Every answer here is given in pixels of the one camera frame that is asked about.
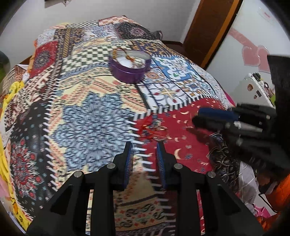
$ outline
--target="silver bolt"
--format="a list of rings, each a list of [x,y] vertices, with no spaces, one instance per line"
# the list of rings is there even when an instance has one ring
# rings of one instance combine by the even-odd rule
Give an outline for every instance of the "silver bolt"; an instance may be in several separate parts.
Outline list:
[[[226,124],[224,125],[227,129],[230,128],[231,124],[229,122],[226,122]]]
[[[74,177],[76,177],[76,178],[79,178],[79,177],[81,177],[81,175],[82,175],[83,173],[81,172],[81,171],[76,171],[75,173],[73,173],[73,176]]]
[[[238,138],[237,141],[236,141],[236,144],[237,144],[238,146],[241,146],[242,143],[243,143],[243,139]]]
[[[211,177],[211,178],[214,178],[214,177],[216,177],[216,173],[215,172],[213,172],[213,171],[209,171],[208,173],[207,173],[207,175],[209,176],[209,177]]]
[[[114,169],[115,167],[116,167],[116,165],[114,163],[107,164],[108,169]]]
[[[180,170],[183,167],[180,163],[174,164],[174,168]]]

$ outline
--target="bed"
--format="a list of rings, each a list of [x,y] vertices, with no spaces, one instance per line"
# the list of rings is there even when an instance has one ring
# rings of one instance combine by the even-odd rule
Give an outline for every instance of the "bed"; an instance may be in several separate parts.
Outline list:
[[[120,47],[152,55],[142,82],[125,84],[110,73],[108,53]],[[127,189],[114,192],[116,233],[173,233],[176,196],[161,188],[156,141],[140,130],[156,114],[167,127],[167,152],[193,171],[212,170],[209,159],[226,158],[222,137],[196,131],[191,118],[200,107],[231,106],[218,82],[125,16],[45,30],[35,41],[31,65],[5,97],[1,114],[1,177],[21,227],[27,229],[73,172],[97,171],[131,141],[133,173]],[[220,168],[238,192],[240,162]],[[204,234],[201,204],[200,216]]]

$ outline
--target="brown door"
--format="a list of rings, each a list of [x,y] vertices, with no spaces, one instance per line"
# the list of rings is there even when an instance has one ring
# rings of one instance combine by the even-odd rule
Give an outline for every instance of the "brown door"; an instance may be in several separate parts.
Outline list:
[[[226,36],[242,0],[201,0],[183,47],[189,59],[206,68]]]

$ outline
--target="heart decoration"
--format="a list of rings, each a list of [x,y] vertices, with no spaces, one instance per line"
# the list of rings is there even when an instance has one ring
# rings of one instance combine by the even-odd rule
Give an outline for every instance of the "heart decoration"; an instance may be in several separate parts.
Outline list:
[[[267,50],[267,48],[265,48],[262,45],[259,45],[257,49],[257,55],[260,57],[260,61],[261,61],[259,65],[259,71],[270,73],[270,67],[267,60],[267,55],[269,55],[269,51]]]
[[[248,46],[244,46],[242,48],[242,55],[244,59],[245,66],[259,66],[261,63],[260,57],[256,54],[257,48],[250,48]]]

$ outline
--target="purple bowl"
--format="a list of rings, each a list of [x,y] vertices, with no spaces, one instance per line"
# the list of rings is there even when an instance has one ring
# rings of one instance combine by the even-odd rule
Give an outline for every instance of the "purple bowl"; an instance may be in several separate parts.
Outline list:
[[[109,68],[112,75],[127,84],[139,83],[146,72],[150,70],[151,56],[148,53],[137,50],[125,50],[129,56],[138,57],[145,60],[145,67],[139,69],[132,69],[122,66],[117,61],[113,60],[113,51],[109,54]],[[125,56],[125,53],[121,50],[118,51],[119,55]]]

